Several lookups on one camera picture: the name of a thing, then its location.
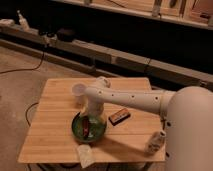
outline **wooden shelf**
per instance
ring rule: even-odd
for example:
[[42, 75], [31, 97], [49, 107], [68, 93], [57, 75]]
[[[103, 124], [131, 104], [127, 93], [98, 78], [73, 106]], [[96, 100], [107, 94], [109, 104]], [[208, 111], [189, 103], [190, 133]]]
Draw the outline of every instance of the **wooden shelf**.
[[178, 0], [174, 8], [169, 8], [169, 0], [163, 0], [161, 7], [161, 18], [152, 17], [152, 7], [154, 0], [114, 0], [115, 2], [125, 6], [125, 8], [111, 3], [107, 0], [93, 0], [90, 5], [85, 5], [83, 0], [53, 0], [57, 2], [84, 6], [87, 8], [100, 9], [110, 12], [116, 12], [126, 15], [143, 17], [153, 20], [160, 20], [190, 27], [213, 30], [207, 23], [194, 21], [191, 18], [191, 8], [194, 0], [187, 0], [184, 15], [179, 14], [181, 1]]

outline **white bottle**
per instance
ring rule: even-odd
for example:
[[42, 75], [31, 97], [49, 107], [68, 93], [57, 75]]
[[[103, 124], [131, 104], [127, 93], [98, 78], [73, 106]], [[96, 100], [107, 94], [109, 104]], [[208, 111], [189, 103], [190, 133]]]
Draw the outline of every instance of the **white bottle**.
[[22, 16], [20, 10], [17, 11], [19, 16], [19, 23], [24, 31], [28, 31], [30, 29], [27, 20]]

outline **tabletop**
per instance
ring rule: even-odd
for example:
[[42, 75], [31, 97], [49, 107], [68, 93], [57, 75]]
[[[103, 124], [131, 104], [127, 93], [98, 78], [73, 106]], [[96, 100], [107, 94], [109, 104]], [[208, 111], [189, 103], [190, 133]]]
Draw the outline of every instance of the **tabletop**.
[[[147, 78], [109, 78], [114, 89], [150, 90]], [[19, 155], [20, 163], [78, 163], [79, 146], [71, 132], [71, 122], [80, 111], [71, 94], [77, 83], [89, 85], [95, 78], [49, 79]], [[124, 107], [105, 104], [107, 116]], [[145, 156], [146, 142], [161, 130], [159, 116], [127, 108], [131, 117], [116, 126], [107, 120], [104, 137], [92, 144], [96, 163], [162, 162], [165, 147], [153, 156]]]

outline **wall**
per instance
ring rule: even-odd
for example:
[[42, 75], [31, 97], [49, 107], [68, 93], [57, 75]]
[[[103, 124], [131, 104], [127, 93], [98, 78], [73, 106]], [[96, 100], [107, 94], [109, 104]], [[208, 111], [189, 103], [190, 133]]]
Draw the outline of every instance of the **wall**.
[[0, 17], [17, 21], [17, 9], [35, 28], [72, 28], [82, 40], [213, 73], [212, 31], [48, 0], [1, 0]]

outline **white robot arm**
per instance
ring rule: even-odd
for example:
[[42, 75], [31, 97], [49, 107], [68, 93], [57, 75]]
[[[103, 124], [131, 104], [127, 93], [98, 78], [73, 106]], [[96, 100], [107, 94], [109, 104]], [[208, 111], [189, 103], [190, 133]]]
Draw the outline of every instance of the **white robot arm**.
[[86, 112], [104, 102], [167, 116], [166, 171], [213, 171], [213, 93], [200, 87], [171, 91], [120, 91], [99, 77], [87, 87]]

